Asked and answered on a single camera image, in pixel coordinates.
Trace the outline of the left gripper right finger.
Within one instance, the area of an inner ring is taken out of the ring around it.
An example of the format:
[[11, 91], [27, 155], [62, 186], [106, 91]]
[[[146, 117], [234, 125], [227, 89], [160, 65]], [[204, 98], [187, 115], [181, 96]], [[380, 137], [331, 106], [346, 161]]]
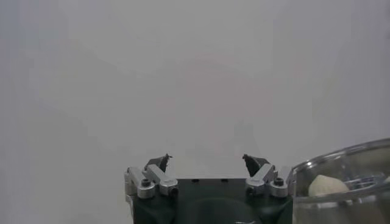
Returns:
[[265, 158], [257, 158], [247, 154], [243, 160], [249, 172], [245, 180], [246, 192], [257, 196], [269, 193], [273, 197], [285, 198], [289, 195], [289, 167], [279, 170]]

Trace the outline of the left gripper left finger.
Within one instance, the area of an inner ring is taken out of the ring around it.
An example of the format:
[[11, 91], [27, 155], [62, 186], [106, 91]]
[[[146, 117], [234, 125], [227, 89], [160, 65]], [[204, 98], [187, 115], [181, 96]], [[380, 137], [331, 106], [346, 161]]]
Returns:
[[179, 182], [165, 173], [171, 158], [172, 156], [166, 154], [150, 159], [142, 169], [128, 167], [124, 172], [126, 195], [140, 199], [151, 199], [156, 194], [176, 197], [179, 193]]

